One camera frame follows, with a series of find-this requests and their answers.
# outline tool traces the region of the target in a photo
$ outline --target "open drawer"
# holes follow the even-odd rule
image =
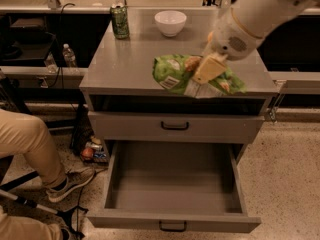
[[[252,143],[263,116],[89,112],[103,140]]]
[[[111,155],[95,227],[248,233],[231,144],[123,141]]]

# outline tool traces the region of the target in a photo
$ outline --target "black handle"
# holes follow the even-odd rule
[[[189,122],[185,122],[182,125],[169,125],[161,121],[161,128],[169,131],[186,131],[189,128]]]
[[[185,232],[187,230],[187,222],[184,221],[183,222],[183,228],[181,229],[168,229],[168,228],[164,228],[163,225],[162,225],[162,221],[160,220],[159,221],[159,228],[161,231],[164,231],[164,232],[178,232],[178,233],[182,233],[182,232]]]

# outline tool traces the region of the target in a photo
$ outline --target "white bowl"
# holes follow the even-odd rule
[[[168,37],[176,36],[186,24],[187,16],[179,11],[158,12],[154,19],[160,32]]]

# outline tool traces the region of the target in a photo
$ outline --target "person's leg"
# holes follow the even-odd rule
[[[58,224],[44,224],[27,218],[8,216],[0,206],[1,240],[63,240]]]
[[[0,157],[16,154],[25,156],[44,187],[65,181],[64,166],[45,123],[35,116],[0,109]]]

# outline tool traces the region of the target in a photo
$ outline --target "gray tabletop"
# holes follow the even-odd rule
[[[161,9],[129,8],[130,38],[115,39],[109,25],[80,89],[92,94],[172,95],[153,79],[154,58],[167,54],[201,55],[219,14],[213,8],[179,10],[187,15],[187,23],[176,37],[168,38],[159,32],[154,21]],[[246,83],[247,94],[276,93],[257,51],[228,64]]]

